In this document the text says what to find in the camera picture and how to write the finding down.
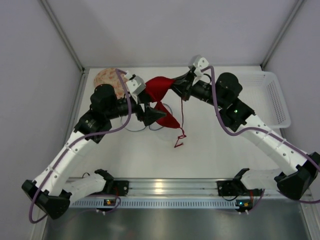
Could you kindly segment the clear plastic dome insert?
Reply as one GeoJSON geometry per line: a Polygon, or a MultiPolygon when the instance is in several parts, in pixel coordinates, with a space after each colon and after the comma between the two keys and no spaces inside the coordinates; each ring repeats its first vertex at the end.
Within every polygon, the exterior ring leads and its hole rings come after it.
{"type": "MultiPolygon", "coordinates": [[[[164,102],[164,107],[169,111],[170,114],[177,120],[177,122],[182,126],[182,111],[181,107],[177,104],[164,102]]],[[[145,126],[143,122],[138,121],[135,114],[131,115],[129,123],[124,127],[121,133],[127,134],[131,137],[155,137],[157,140],[163,142],[175,142],[178,136],[182,135],[182,130],[180,128],[169,128],[161,126],[159,123],[154,122],[149,126],[145,126]]]]}

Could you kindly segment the pink floral mesh laundry bag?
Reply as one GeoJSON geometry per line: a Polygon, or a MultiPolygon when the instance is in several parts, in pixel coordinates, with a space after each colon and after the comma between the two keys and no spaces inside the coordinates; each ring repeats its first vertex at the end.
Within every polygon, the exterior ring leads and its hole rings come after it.
{"type": "Polygon", "coordinates": [[[114,88],[117,99],[125,97],[125,91],[120,83],[115,68],[105,68],[95,76],[93,86],[96,88],[102,84],[111,85],[114,88]]]}

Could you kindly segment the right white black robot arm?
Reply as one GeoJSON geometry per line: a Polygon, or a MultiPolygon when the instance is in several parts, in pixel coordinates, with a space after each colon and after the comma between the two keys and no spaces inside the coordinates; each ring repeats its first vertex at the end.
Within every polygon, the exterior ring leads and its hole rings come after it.
{"type": "Polygon", "coordinates": [[[240,170],[231,184],[237,194],[268,189],[279,191],[291,200],[301,200],[320,171],[320,155],[300,150],[268,127],[252,108],[239,99],[243,87],[234,74],[222,73],[211,83],[194,82],[195,77],[189,71],[174,78],[171,89],[184,101],[195,97],[212,105],[220,126],[229,136],[244,137],[278,166],[271,170],[240,170]]]}

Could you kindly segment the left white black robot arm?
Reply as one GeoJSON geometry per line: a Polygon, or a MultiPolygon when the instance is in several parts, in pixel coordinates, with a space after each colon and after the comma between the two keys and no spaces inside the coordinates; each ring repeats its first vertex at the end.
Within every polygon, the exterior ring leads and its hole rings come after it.
{"type": "Polygon", "coordinates": [[[115,194],[114,177],[106,170],[68,182],[71,173],[106,134],[112,133],[111,120],[136,114],[145,126],[167,116],[164,109],[151,107],[151,97],[142,92],[144,107],[132,97],[118,99],[110,84],[101,84],[90,97],[89,110],[79,119],[73,132],[51,164],[35,179],[26,180],[21,188],[46,216],[60,218],[69,206],[91,194],[115,194]]]}

